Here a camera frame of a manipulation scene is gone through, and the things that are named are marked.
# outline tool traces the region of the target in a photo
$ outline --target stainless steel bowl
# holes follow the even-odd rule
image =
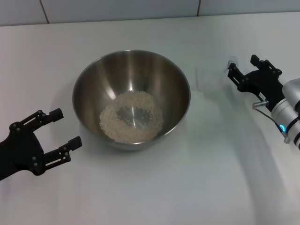
[[[162,108],[163,129],[149,142],[115,142],[100,128],[102,110],[129,90],[151,94]],[[141,150],[174,130],[188,111],[190,95],[185,75],[173,62],[153,52],[126,50],[105,55],[85,68],[73,90],[73,107],[79,121],[101,140],[118,149]],[[134,112],[130,118],[135,119]]]

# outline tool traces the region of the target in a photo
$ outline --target white tabletop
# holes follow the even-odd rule
[[[45,151],[80,135],[72,161],[0,182],[1,225],[298,225],[300,152],[283,143],[258,99],[224,73],[256,54],[299,77],[300,13],[0,27],[0,138],[38,109],[65,118],[36,135]],[[148,150],[103,146],[76,119],[72,90],[93,60],[143,49],[174,61],[192,91],[174,133]]]

